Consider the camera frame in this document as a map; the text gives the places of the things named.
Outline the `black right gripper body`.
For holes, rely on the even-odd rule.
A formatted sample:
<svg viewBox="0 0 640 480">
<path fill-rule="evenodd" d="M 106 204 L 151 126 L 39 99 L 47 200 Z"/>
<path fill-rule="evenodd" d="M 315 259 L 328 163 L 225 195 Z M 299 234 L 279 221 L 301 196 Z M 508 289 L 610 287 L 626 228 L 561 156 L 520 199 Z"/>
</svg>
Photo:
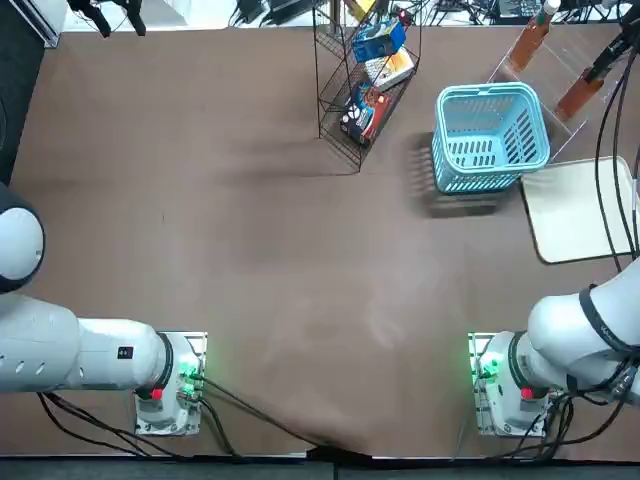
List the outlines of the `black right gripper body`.
<svg viewBox="0 0 640 480">
<path fill-rule="evenodd" d="M 606 47 L 608 62 L 615 63 L 623 54 L 635 44 L 635 31 L 631 29 L 621 31 Z"/>
</svg>

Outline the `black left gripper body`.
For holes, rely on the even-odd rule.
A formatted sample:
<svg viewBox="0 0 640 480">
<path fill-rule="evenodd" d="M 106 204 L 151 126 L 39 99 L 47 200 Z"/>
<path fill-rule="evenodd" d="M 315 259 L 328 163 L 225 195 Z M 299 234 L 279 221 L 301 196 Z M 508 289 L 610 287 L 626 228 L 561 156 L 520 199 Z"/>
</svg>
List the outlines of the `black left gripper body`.
<svg viewBox="0 0 640 480">
<path fill-rule="evenodd" d="M 68 0 L 67 3 L 74 11 L 89 11 L 90 9 L 95 9 L 99 1 Z M 111 3 L 118 5 L 125 11 L 140 11 L 142 6 L 141 0 L 111 0 Z"/>
</svg>

